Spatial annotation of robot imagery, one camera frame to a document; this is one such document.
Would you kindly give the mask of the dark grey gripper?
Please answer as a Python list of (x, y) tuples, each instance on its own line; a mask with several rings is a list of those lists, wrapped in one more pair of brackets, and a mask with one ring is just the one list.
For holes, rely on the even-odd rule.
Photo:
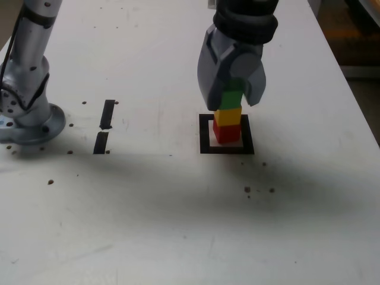
[(223, 90), (231, 78), (242, 82), (248, 105), (255, 106), (261, 101), (266, 87), (262, 54), (263, 45), (236, 42), (214, 24), (207, 29), (199, 55), (197, 78), (208, 110), (220, 107)]

